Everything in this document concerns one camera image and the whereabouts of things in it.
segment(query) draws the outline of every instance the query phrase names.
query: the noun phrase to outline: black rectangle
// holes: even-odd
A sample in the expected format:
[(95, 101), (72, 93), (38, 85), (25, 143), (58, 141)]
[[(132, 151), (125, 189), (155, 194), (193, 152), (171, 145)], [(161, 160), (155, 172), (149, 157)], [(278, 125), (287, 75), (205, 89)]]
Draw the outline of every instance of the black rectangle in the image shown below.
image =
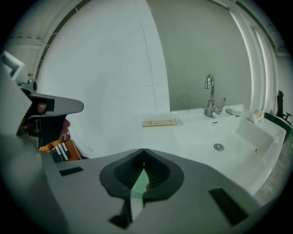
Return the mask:
[(60, 170), (59, 172), (62, 176), (67, 176), (67, 175), (74, 174), (80, 171), (83, 171), (81, 167), (74, 167), (74, 168), (70, 168), (66, 170)]
[(212, 189), (209, 193), (232, 226), (248, 217), (248, 214), (222, 188)]

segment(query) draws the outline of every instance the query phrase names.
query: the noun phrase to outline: faucet handle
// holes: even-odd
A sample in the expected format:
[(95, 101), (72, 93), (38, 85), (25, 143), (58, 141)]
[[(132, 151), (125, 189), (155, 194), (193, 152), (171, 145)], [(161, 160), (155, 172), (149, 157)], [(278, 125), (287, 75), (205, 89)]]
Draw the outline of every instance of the faucet handle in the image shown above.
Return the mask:
[(222, 111), (223, 111), (223, 107), (224, 107), (224, 104), (225, 104), (225, 101), (226, 101), (226, 98), (223, 97), (223, 100), (222, 100), (221, 105), (220, 105), (220, 106), (215, 106), (215, 111), (214, 111), (214, 112), (215, 112), (216, 114), (220, 115), (220, 114), (222, 113)]

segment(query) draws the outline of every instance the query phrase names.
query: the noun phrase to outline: sink drain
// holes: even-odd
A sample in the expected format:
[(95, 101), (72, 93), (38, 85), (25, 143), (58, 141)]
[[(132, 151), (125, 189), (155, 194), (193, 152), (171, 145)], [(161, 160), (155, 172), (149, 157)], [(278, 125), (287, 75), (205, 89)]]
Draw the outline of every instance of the sink drain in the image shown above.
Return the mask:
[(223, 151), (224, 150), (224, 146), (221, 145), (220, 143), (217, 143), (214, 145), (214, 148), (217, 150), (217, 151)]

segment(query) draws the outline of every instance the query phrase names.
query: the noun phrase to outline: floor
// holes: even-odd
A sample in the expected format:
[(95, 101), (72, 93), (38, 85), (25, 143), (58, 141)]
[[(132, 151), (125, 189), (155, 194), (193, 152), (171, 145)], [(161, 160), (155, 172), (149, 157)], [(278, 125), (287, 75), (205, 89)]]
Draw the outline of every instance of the floor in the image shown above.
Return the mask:
[(279, 159), (271, 174), (255, 194), (254, 198), (260, 205), (265, 205), (278, 197), (293, 170), (293, 135), (283, 145)]

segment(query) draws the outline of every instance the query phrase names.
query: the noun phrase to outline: chrome faucet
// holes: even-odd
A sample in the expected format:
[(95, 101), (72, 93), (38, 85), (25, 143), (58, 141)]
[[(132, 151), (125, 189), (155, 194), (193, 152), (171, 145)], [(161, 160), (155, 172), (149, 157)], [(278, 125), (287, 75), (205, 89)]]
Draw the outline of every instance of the chrome faucet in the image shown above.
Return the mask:
[(207, 77), (206, 77), (205, 89), (210, 88), (210, 83), (212, 84), (211, 85), (211, 96), (210, 96), (210, 100), (207, 104), (206, 116), (213, 117), (214, 112), (218, 115), (220, 115), (222, 113), (226, 98), (225, 97), (223, 98), (221, 106), (214, 106), (215, 79), (211, 74), (207, 75)]

